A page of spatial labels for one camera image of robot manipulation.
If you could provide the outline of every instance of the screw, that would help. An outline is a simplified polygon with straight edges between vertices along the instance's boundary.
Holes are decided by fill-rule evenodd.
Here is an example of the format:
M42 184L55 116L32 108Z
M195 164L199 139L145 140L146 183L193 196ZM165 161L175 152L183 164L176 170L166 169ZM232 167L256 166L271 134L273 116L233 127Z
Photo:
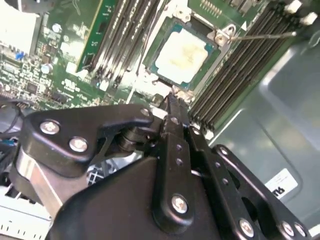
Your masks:
M176 118L176 117L171 117L171 121L174 123L174 124L176 124L176 125L178 125L179 124L179 120Z
M88 144L86 140L78 136L71 139L71 141L69 142L69 146L73 151L79 152L79 153L84 152L88 148Z
M195 134L200 135L200 131L198 129L196 129L195 127L193 128L193 131Z
M229 184L229 181L228 181L228 179L226 179L226 178L223 178L223 179L222 179L222 182L223 182L225 185L228 185L228 184Z
M244 232L245 235L247 235L249 238L253 238L255 235L254 229L251 226L250 222L248 222L245 219L241 219L239 221L240 227L242 229L242 231Z
M188 205L186 201L180 196L173 196L171 200L172 206L174 210L176 210L180 214L185 214L188 210Z
M149 113L148 109L146 109L146 108L141 109L140 112L141 112L143 115L145 115L146 117L149 117L149 116L150 116L150 113Z
M228 155L227 149L225 149L223 146L220 147L220 151L221 151L224 155Z
M180 158L177 158L175 162L178 166L182 166L184 164L184 162Z
M58 124L56 124L53 121L44 121L40 124L40 129L45 134L57 134L60 130L60 127Z
M283 227L284 231L285 231L289 236L293 237L293 236L295 235L295 232L294 232L294 230L292 229L292 227L290 226L289 223L287 223L287 222L285 222L285 221L282 222L282 227Z
M307 236L306 232L304 231L304 229L302 228L302 226L300 226L298 223L294 224L295 229L297 229L297 231L304 237Z

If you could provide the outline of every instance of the wire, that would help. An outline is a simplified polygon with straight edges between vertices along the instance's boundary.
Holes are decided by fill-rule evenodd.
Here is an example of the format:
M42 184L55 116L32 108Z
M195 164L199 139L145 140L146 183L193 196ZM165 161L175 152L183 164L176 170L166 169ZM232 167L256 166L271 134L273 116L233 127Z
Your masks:
M9 106L9 107L14 108L14 110L15 110L15 116L14 116L14 118L13 118L10 126L3 132L3 134L6 134L6 133L8 133L11 129L14 128L14 126L16 125L19 117L22 115L22 113L21 113L20 107L18 107L18 106L16 105L16 103L11 102L11 101L1 100L1 101L0 101L0 106L1 106L1 107L3 107L3 106Z
M20 131L6 132L0 133L0 139L11 139L17 138L20 135Z
M16 147L13 146L9 150L7 150L3 157L0 158L0 174L2 174L6 168L13 162L14 157L16 155Z

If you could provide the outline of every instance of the white label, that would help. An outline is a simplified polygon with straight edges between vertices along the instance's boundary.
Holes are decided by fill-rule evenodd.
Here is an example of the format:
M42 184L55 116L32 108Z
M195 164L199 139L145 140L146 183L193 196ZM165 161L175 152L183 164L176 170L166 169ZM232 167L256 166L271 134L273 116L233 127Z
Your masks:
M297 181L290 174L288 169L282 169L277 175L271 178L265 186L277 197L281 199L287 193L298 186Z
M245 21L245 22L242 24L241 28L242 28L243 30L247 31L247 21Z

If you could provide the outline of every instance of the black plastic arm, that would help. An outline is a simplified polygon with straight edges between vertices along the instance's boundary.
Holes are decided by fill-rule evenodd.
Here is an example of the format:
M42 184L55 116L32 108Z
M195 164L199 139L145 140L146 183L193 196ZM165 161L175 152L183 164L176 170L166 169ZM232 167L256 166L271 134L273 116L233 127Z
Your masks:
M22 126L20 144L24 152L64 177L79 177L87 170L97 152L97 142L105 138L109 148L115 135L124 128L147 127L153 122L152 113L142 105L110 105L35 112L28 115ZM43 122L53 122L59 131L43 132ZM70 141L81 138L87 148L74 151Z
M202 175L212 214L223 240L303 240L307 229L247 167L223 145L213 151L197 129L187 131L191 166Z
M163 231L180 234L190 227L195 215L190 151L184 139L182 122L187 110L180 108L172 94L169 94L164 102L168 115L160 130L160 140L151 154L158 159L152 215Z

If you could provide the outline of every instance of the motherboard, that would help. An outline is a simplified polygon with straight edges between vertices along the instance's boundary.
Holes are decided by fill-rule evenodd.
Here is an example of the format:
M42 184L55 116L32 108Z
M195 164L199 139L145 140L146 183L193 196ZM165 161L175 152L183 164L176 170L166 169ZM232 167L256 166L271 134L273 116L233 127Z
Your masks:
M0 96L49 110L158 106L173 91L212 129L294 41L241 37L296 33L318 17L309 9L299 0L56 0L26 12L0 0Z

